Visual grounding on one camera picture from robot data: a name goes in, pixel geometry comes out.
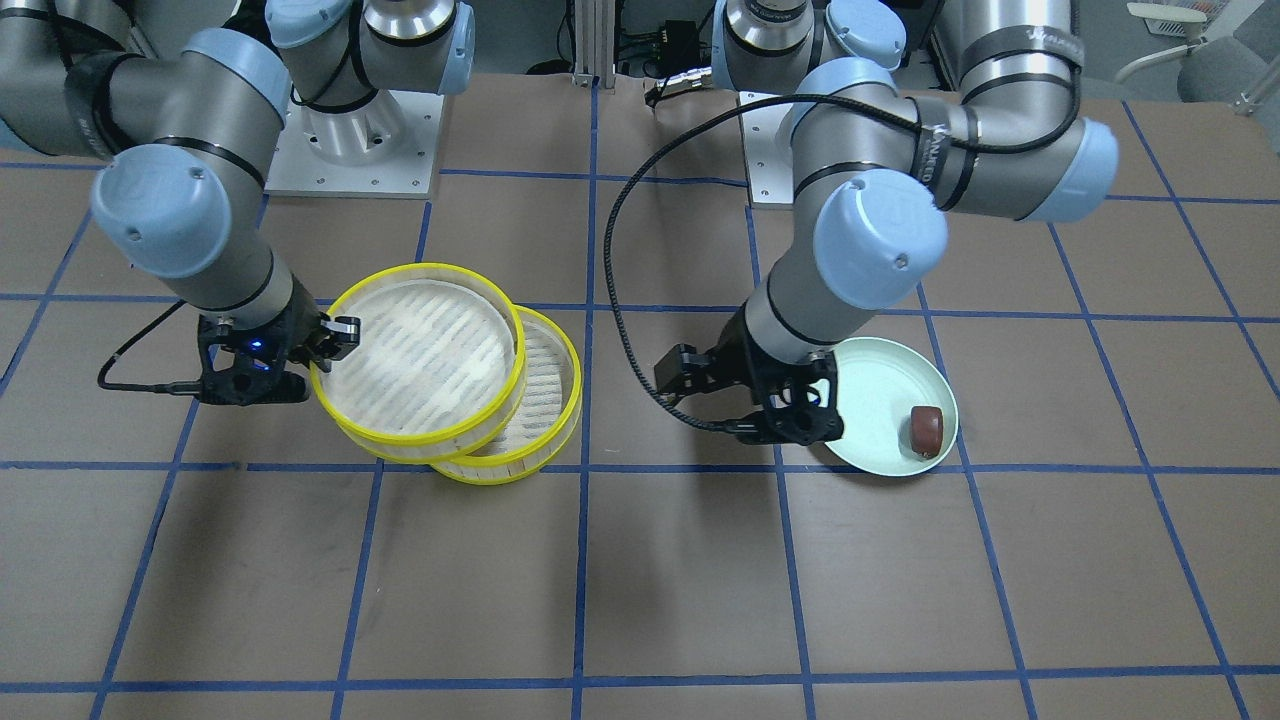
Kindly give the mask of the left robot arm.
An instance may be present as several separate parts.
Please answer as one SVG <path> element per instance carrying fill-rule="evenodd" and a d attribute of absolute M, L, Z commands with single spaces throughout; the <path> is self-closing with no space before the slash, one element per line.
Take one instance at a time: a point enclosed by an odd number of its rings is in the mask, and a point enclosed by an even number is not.
<path fill-rule="evenodd" d="M 936 29 L 960 99 L 913 97 L 906 31 L 882 1 L 718 1 L 713 81 L 790 96 L 794 240 L 710 351 L 713 389 L 744 384 L 746 445 L 836 439 L 831 354 L 910 295 L 945 254 L 945 213 L 1076 222 L 1111 190 L 1117 142 L 1082 117 L 1074 1 L 946 1 Z"/>

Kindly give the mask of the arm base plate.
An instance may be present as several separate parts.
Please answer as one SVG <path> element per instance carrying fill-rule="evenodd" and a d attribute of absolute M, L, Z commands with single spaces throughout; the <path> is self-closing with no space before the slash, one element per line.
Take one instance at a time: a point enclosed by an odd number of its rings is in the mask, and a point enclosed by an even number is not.
<path fill-rule="evenodd" d="M 739 118 L 749 201 L 754 209 L 792 209 L 791 108 L 791 102 L 769 105 L 745 111 Z"/>
<path fill-rule="evenodd" d="M 282 197 L 429 200 L 445 97 L 381 91 L 340 114 L 291 104 L 265 184 Z"/>

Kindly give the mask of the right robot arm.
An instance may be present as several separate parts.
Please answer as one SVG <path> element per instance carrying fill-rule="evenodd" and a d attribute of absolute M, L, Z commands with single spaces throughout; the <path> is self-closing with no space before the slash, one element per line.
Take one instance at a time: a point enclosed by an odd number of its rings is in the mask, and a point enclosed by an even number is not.
<path fill-rule="evenodd" d="M 3 146 L 99 158 L 91 217 L 198 315 L 196 380 L 102 389 L 298 404 L 291 364 L 328 372 L 360 323 L 332 316 L 257 232 L 276 158 L 420 167 L 398 99 L 470 82 L 462 1 L 243 1 L 175 58 L 132 53 L 132 1 L 3 4 Z"/>

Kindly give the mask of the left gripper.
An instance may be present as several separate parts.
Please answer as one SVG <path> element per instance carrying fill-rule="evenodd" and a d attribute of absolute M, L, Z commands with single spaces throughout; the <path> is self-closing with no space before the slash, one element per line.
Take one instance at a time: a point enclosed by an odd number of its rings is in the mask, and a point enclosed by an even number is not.
<path fill-rule="evenodd" d="M 835 406 L 835 356 L 819 352 L 800 364 L 772 357 L 750 336 L 744 310 L 737 310 L 719 334 L 716 380 L 746 388 L 756 406 L 746 416 L 723 421 L 723 429 L 745 445 L 809 446 L 844 436 L 844 419 Z"/>

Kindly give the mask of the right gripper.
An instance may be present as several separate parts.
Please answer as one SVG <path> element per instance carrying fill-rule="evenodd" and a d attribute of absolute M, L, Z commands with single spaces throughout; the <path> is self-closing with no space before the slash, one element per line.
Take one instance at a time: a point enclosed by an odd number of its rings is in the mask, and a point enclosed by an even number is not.
<path fill-rule="evenodd" d="M 360 345 L 362 322 L 357 316 L 330 316 L 307 296 L 297 295 L 270 322 L 237 328 L 230 322 L 198 319 L 197 341 L 204 372 L 232 366 L 280 368 L 291 363 L 328 373 Z"/>

